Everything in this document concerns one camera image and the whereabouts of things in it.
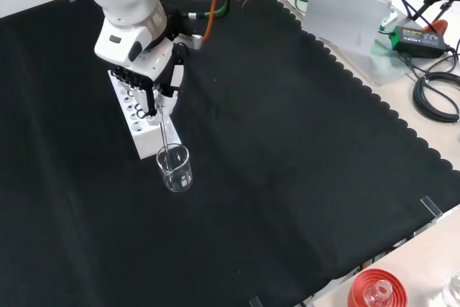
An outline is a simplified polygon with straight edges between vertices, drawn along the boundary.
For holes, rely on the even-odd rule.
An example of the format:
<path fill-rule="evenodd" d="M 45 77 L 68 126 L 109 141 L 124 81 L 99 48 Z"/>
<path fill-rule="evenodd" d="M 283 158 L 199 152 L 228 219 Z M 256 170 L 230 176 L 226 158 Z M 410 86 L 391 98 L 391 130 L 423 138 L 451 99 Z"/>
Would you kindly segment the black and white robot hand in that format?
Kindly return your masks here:
<path fill-rule="evenodd" d="M 115 67 L 109 75 L 134 97 L 137 116 L 157 126 L 177 103 L 188 56 L 185 44 L 164 39 L 143 51 L 128 68 Z"/>

